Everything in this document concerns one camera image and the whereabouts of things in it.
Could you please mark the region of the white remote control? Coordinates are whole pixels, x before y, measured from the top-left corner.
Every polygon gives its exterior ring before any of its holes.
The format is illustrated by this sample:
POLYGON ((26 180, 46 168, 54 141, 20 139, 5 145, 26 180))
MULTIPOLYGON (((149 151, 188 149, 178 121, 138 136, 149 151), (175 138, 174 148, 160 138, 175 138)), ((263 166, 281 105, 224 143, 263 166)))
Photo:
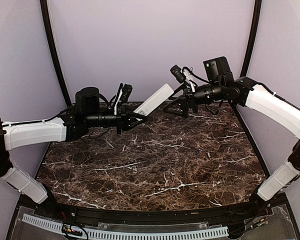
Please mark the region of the white remote control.
POLYGON ((165 83, 133 112, 139 115, 148 116, 173 93, 174 90, 167 83, 165 83))

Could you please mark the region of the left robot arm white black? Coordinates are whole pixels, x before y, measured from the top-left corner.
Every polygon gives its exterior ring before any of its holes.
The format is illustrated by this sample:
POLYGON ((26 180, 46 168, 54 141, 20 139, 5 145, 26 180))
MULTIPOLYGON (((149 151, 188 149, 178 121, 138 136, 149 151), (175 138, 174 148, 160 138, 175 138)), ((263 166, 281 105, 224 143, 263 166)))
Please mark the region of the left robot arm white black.
POLYGON ((115 127, 118 134, 144 123, 152 112, 142 104, 135 110, 124 104, 132 91, 129 84, 120 85, 115 104, 100 106, 105 97, 96 87, 86 87, 75 94, 75 104, 49 119, 24 122, 3 122, 0 118, 0 179, 18 192, 41 204, 41 210, 50 218, 57 218, 60 206, 49 199, 47 189, 10 160, 9 151, 28 145, 47 142, 70 142, 88 134, 90 128, 115 127))

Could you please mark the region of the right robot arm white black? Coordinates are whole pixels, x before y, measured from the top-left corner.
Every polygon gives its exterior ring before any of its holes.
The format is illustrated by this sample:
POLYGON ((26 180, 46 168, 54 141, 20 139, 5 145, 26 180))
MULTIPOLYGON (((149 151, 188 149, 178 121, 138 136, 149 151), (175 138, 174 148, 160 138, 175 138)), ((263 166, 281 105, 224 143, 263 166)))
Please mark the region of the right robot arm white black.
POLYGON ((245 213, 256 217, 264 210, 264 202, 300 177, 300 108, 271 91, 264 83, 246 76, 234 79, 224 56, 206 60, 203 66, 207 75, 203 85, 194 83, 193 78, 197 79, 198 76, 186 66, 174 65, 170 69, 181 84, 175 92, 182 91, 182 94, 171 96, 172 101, 164 108, 164 112, 187 118, 189 111, 196 113, 200 105, 228 102, 261 114, 297 139, 287 159, 260 184, 250 197, 251 201, 245 205, 245 213))

